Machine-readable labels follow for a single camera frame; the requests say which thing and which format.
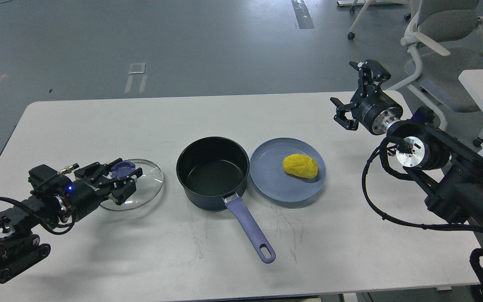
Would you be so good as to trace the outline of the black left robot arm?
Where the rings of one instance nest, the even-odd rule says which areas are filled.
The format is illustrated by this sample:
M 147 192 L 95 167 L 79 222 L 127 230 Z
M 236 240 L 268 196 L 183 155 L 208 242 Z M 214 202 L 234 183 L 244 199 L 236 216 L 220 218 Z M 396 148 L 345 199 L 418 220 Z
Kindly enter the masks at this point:
M 40 226 L 54 235 L 66 234 L 102 202 L 112 200 L 122 205 L 135 193 L 142 169 L 117 172 L 121 163 L 121 158 L 82 168 L 75 163 L 62 170 L 43 164 L 29 171 L 32 191 L 28 199 L 0 197 L 0 201 L 11 204 L 11 208 L 0 212 L 0 284 L 50 254 L 51 246 L 40 242 L 39 235 L 32 231 L 34 227 Z

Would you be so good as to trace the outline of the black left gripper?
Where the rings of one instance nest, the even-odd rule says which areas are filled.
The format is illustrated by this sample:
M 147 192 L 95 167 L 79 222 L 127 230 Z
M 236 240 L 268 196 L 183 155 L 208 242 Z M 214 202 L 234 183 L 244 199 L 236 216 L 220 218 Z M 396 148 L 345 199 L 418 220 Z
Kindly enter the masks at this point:
M 120 162 L 122 158 L 119 157 L 110 163 L 94 162 L 78 168 L 73 173 L 78 180 L 73 182 L 67 176 L 60 176 L 62 179 L 60 197 L 63 204 L 69 208 L 74 222 L 82 220 L 107 199 L 116 205 L 123 205 L 136 192 L 136 179 L 143 175 L 142 169 L 112 169 Z M 95 182 L 100 176 L 102 178 L 96 187 L 86 182 Z

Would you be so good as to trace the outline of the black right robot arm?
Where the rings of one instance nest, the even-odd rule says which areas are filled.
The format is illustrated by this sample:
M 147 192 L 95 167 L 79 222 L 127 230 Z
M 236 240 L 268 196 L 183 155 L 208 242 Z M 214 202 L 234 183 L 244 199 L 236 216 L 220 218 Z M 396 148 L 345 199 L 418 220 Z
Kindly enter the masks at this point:
M 435 113 L 426 106 L 418 108 L 410 119 L 403 119 L 401 105 L 381 89 L 391 75 L 379 62 L 368 59 L 351 61 L 349 65 L 358 73 L 358 87 L 347 104 L 330 98 L 337 108 L 334 120 L 346 130 L 357 130 L 362 125 L 372 135 L 384 135 L 361 176 L 362 191 L 370 208 L 383 220 L 406 227 L 483 233 L 483 157 L 435 127 Z M 445 223 L 406 222 L 374 205 L 367 193 L 366 176 L 377 157 L 387 174 L 416 182 L 427 194 L 427 209 Z M 470 264 L 480 282 L 472 290 L 475 300 L 483 302 L 481 257 L 483 248 L 472 250 Z

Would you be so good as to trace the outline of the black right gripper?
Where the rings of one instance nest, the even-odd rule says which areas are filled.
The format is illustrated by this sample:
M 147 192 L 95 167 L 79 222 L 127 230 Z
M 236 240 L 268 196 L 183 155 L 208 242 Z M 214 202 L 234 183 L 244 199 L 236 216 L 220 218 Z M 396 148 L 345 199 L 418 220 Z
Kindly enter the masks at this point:
M 381 91 L 391 73 L 376 60 L 350 61 L 349 65 L 358 73 L 357 90 L 349 104 L 330 97 L 336 106 L 333 119 L 346 130 L 356 131 L 360 123 L 373 135 L 386 134 L 404 114 L 401 105 Z M 353 119 L 346 117 L 347 112 L 351 112 Z

